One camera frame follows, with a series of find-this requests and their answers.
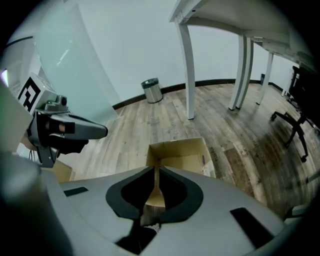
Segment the desk leg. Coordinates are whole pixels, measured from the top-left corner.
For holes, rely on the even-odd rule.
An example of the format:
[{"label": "desk leg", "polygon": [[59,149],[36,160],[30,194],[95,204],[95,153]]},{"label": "desk leg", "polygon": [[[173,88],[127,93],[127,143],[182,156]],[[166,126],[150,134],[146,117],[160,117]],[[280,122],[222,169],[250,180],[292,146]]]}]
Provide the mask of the desk leg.
[{"label": "desk leg", "polygon": [[184,62],[186,117],[190,120],[195,115],[195,65],[191,39],[187,24],[175,23]]},{"label": "desk leg", "polygon": [[247,38],[239,35],[239,59],[238,59],[238,70],[236,73],[235,86],[229,102],[229,109],[234,110],[238,102],[240,92],[244,84],[245,68],[247,62]]},{"label": "desk leg", "polygon": [[274,59],[274,54],[269,52],[269,57],[268,57],[268,64],[266,66],[266,72],[265,72],[265,76],[264,76],[264,80],[263,80],[263,84],[262,84],[262,88],[260,90],[259,96],[258,96],[258,100],[256,101],[256,103],[258,105],[261,104],[262,99],[264,98],[265,92],[268,88],[268,84],[269,84],[269,78],[270,78],[270,73],[271,73],[271,69],[272,69],[272,61]]},{"label": "desk leg", "polygon": [[246,38],[246,61],[245,61],[244,77],[243,77],[243,83],[242,83],[243,85],[240,91],[239,98],[236,103],[236,107],[238,109],[241,109],[247,94],[247,90],[250,83],[253,60],[254,60],[254,42],[251,41],[250,37],[247,37]]}]

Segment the office chair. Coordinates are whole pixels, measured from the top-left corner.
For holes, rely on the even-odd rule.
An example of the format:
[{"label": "office chair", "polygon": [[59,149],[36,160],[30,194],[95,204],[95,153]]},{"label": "office chair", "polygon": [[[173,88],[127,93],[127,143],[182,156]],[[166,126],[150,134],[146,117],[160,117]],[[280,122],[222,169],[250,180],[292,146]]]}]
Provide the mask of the office chair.
[{"label": "office chair", "polygon": [[319,101],[319,87],[316,84],[318,81],[319,75],[317,73],[312,73],[303,67],[300,67],[299,69],[296,68],[289,93],[297,102],[301,110],[301,116],[299,120],[295,120],[287,112],[285,114],[281,114],[277,111],[272,114],[270,119],[271,121],[274,121],[276,117],[279,116],[292,125],[292,133],[284,146],[287,148],[294,139],[295,134],[298,133],[305,153],[305,155],[301,157],[301,161],[303,163],[307,161],[308,149],[304,132],[300,125],[305,121],[312,120],[312,122],[319,127],[320,118],[319,114],[317,113],[318,106],[316,106],[316,103]]}]

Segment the trash can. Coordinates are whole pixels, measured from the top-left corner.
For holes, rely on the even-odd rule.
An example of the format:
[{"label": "trash can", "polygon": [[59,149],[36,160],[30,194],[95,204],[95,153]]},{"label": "trash can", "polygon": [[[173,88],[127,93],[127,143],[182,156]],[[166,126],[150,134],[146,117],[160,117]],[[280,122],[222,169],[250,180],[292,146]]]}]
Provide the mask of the trash can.
[{"label": "trash can", "polygon": [[141,83],[144,94],[148,103],[156,103],[161,101],[164,97],[159,88],[159,79],[151,78]]}]

